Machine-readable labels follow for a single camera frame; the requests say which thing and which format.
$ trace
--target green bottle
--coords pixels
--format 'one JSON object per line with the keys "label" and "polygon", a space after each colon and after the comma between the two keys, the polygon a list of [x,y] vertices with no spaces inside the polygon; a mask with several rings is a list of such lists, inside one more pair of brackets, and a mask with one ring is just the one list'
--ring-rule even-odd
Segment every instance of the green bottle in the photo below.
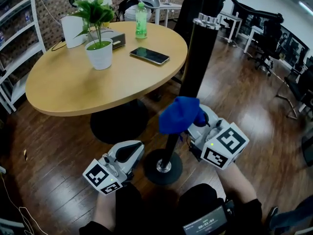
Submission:
{"label": "green bottle", "polygon": [[145,4],[140,2],[136,10],[136,38],[146,38],[147,37],[147,9]]}

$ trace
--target brick wall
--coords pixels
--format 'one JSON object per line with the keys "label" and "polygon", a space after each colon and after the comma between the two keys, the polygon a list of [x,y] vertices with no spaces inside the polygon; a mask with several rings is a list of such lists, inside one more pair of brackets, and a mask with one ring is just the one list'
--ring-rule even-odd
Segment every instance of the brick wall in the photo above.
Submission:
{"label": "brick wall", "polygon": [[[9,7],[13,7],[15,4],[22,0],[10,0],[7,4]],[[75,9],[70,6],[67,0],[43,0],[45,6],[48,8],[49,12],[52,16],[60,22],[60,18],[67,13],[73,12]],[[122,0],[112,0],[113,7],[115,10],[118,9],[118,5],[122,2]],[[170,2],[182,4],[183,0],[170,0]],[[4,7],[7,5],[4,4],[0,7],[0,15],[3,13]],[[41,0],[36,0],[36,10],[37,10],[37,18],[39,23],[39,28],[41,31],[41,35],[45,44],[45,48],[48,50],[53,45],[58,43],[61,40],[63,31],[62,27],[58,25],[53,18],[48,14]],[[13,34],[16,33],[17,30],[23,28],[26,25],[25,21],[25,12],[29,11],[31,13],[30,6],[26,9],[22,10],[20,13],[15,15],[9,21],[7,21],[4,25],[0,27],[0,30],[4,33],[5,38],[9,39]],[[174,13],[174,18],[177,18],[179,12],[176,11]],[[151,22],[154,21],[155,15],[153,14],[150,19]],[[161,10],[160,20],[165,19],[165,11]],[[3,65],[6,66],[9,64],[14,58],[23,53],[30,45],[37,42],[37,35],[35,29],[32,27],[23,34],[21,34],[18,38],[16,38],[12,43],[10,43],[4,50],[0,53],[0,60]],[[38,53],[37,55],[30,58],[26,61],[22,66],[20,66],[14,74],[10,76],[10,79],[13,83],[18,81],[22,76],[28,73],[36,61],[40,58],[42,54]]]}

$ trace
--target white marker cube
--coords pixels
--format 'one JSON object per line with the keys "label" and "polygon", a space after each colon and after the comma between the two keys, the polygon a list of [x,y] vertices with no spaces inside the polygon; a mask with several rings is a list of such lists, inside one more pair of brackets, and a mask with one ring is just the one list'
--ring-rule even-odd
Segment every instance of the white marker cube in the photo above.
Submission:
{"label": "white marker cube", "polygon": [[100,193],[107,195],[117,189],[122,188],[117,178],[115,178],[105,166],[94,159],[83,173],[84,178]]}
{"label": "white marker cube", "polygon": [[238,158],[248,143],[246,135],[232,123],[204,144],[201,158],[224,170]]}

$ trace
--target black sleeve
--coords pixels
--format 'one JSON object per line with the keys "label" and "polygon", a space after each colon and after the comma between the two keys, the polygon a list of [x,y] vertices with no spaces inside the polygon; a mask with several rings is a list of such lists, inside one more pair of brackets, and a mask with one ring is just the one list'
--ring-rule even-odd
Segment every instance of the black sleeve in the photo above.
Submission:
{"label": "black sleeve", "polygon": [[112,235],[107,228],[96,222],[91,221],[88,225],[79,229],[79,235]]}
{"label": "black sleeve", "polygon": [[262,204],[258,199],[246,204],[235,205],[235,217],[226,234],[264,234]]}

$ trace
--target white cylinder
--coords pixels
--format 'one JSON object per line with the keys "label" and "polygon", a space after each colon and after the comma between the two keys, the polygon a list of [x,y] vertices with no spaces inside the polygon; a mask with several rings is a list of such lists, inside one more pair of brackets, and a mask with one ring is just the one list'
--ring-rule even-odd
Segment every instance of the white cylinder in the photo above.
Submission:
{"label": "white cylinder", "polygon": [[86,41],[86,36],[76,37],[83,31],[83,19],[74,16],[65,16],[61,18],[65,42],[68,48],[74,48]]}
{"label": "white cylinder", "polygon": [[99,40],[91,41],[89,44],[86,45],[85,49],[87,55],[90,59],[91,64],[96,70],[104,70],[111,66],[112,59],[113,59],[113,44],[112,39],[104,38],[101,40],[102,42],[110,42],[108,46],[105,46],[101,49],[95,50],[87,50],[87,48],[94,43],[98,43]]}

